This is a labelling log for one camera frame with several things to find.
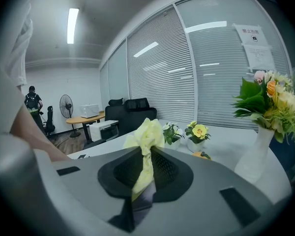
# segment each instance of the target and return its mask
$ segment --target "flower vase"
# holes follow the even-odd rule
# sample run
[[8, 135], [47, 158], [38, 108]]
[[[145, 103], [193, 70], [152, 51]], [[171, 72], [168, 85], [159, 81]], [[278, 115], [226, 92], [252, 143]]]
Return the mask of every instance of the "flower vase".
[[274, 130], [265, 129], [259, 126], [255, 143], [241, 157], [234, 172], [248, 182], [252, 184], [256, 183], [265, 169], [266, 156], [273, 135]]
[[204, 144], [205, 144], [205, 140], [199, 142], [198, 144], [195, 144], [191, 139], [189, 139], [189, 138], [187, 139], [187, 147], [193, 153], [194, 152], [201, 152]]
[[175, 142], [173, 142], [171, 145], [169, 145], [168, 143], [165, 143], [165, 148], [177, 150], [179, 145], [180, 145], [180, 138], [177, 139]]

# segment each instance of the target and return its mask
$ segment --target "window blind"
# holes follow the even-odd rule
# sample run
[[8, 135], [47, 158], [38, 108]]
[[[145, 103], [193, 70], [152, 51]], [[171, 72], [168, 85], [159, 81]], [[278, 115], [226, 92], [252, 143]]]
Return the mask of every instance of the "window blind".
[[286, 56], [273, 25], [252, 0], [187, 0], [177, 4], [177, 8], [186, 28], [193, 27], [188, 34], [197, 70], [198, 121], [256, 128], [249, 118], [234, 118], [235, 108], [230, 105], [235, 101], [233, 96], [239, 95], [241, 78], [253, 81], [233, 24], [261, 26], [272, 46], [276, 70], [288, 74]]
[[123, 98], [127, 100], [129, 98], [126, 53], [126, 43], [124, 42], [108, 60], [110, 99]]
[[109, 86], [108, 86], [108, 64], [104, 64], [103, 68], [99, 71], [100, 77], [100, 94], [102, 98], [103, 110], [108, 106], [109, 102]]
[[194, 78], [186, 36], [173, 7], [128, 37], [130, 97], [146, 97], [157, 117], [194, 118]]

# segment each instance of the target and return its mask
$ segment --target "fluorescent light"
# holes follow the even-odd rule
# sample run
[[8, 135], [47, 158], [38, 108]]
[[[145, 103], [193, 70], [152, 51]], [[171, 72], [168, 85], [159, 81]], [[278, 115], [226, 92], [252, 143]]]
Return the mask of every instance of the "fluorescent light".
[[187, 79], [187, 78], [191, 78], [191, 77], [192, 77], [192, 75], [186, 76], [186, 77], [181, 77], [181, 79]]
[[74, 30], [77, 22], [79, 9], [69, 9], [68, 28], [67, 28], [67, 43], [74, 44]]
[[167, 65], [167, 62], [160, 62], [160, 63], [157, 63], [155, 65], [152, 65], [152, 66], [149, 66], [149, 67], [146, 67], [146, 68], [143, 68], [144, 71], [150, 71], [150, 70], [154, 70], [154, 69], [157, 69], [157, 68], [160, 68], [160, 67], [163, 67], [163, 66], [166, 66]]
[[200, 66], [207, 66], [207, 65], [219, 65], [220, 63], [211, 63], [211, 64], [203, 64], [203, 65], [200, 65]]
[[170, 70], [170, 71], [167, 71], [167, 72], [172, 73], [172, 72], [177, 72], [177, 71], [181, 71], [181, 70], [185, 70], [185, 69], [186, 69], [186, 67]]
[[157, 42], [153, 42], [150, 45], [146, 46], [145, 48], [143, 48], [142, 50], [140, 50], [138, 53], [136, 53], [135, 55], [133, 55], [133, 57], [138, 57], [140, 55], [142, 55], [143, 53], [146, 53], [148, 50], [151, 50], [153, 47], [158, 46]]
[[200, 24], [200, 25], [185, 28], [185, 32], [190, 33], [197, 30], [204, 30], [209, 28], [225, 27], [225, 26], [227, 26], [227, 21], [211, 22], [211, 23], [205, 23], [205, 24]]

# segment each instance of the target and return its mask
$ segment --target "pink flower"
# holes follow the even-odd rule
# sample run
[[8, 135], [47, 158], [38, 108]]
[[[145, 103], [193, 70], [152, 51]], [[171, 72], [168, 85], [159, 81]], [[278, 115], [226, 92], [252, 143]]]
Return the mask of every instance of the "pink flower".
[[257, 71], [254, 75], [255, 81], [259, 83], [259, 85], [262, 83], [262, 80], [264, 79], [265, 72], [264, 71]]

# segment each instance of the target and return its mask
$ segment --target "desk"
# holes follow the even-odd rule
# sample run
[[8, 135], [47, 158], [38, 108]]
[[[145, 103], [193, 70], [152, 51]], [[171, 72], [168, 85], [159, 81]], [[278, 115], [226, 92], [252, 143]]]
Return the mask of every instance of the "desk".
[[[167, 120], [159, 120], [162, 125], [167, 123]], [[184, 130], [188, 123], [177, 122], [177, 125]], [[208, 126], [211, 135], [210, 140], [206, 140], [204, 151], [211, 156], [212, 160], [218, 162], [227, 168], [234, 171], [237, 162], [242, 155], [253, 145], [257, 133], [252, 129], [237, 129], [217, 126]], [[82, 154], [88, 156], [97, 156], [106, 153], [111, 153], [122, 149], [123, 143], [127, 135], [117, 137], [106, 143], [88, 148], [68, 155], [72, 159], [77, 159]], [[192, 155], [192, 152], [186, 146], [186, 139], [182, 139], [178, 151]], [[265, 171], [255, 186], [260, 189], [272, 203], [277, 203], [283, 198], [291, 195], [292, 190], [286, 173], [269, 149]]]
[[100, 122], [100, 119], [105, 118], [105, 112], [99, 111], [99, 115], [91, 117], [91, 118], [84, 118], [84, 117], [73, 117], [66, 120], [66, 123], [68, 124], [82, 124], [83, 130], [85, 133], [85, 137], [87, 139], [87, 142], [90, 142], [90, 137], [88, 133], [87, 123], [93, 123], [93, 122]]

